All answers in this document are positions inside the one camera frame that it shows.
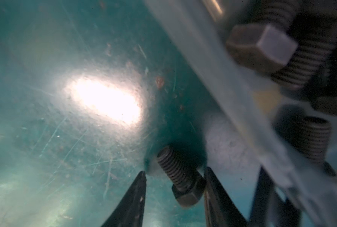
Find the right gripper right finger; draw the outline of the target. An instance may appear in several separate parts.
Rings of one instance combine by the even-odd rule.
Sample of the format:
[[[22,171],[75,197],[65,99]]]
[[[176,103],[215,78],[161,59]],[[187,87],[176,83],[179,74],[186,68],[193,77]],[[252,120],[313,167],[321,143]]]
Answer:
[[[231,200],[210,167],[205,168],[205,220],[208,227],[246,227],[247,220]]]

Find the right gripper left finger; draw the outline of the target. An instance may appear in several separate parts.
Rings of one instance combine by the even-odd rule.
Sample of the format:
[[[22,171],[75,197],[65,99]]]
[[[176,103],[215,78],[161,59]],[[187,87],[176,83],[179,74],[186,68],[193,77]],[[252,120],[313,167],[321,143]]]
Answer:
[[[143,226],[147,188],[146,182],[145,172],[139,172],[115,210],[102,224],[103,227]]]

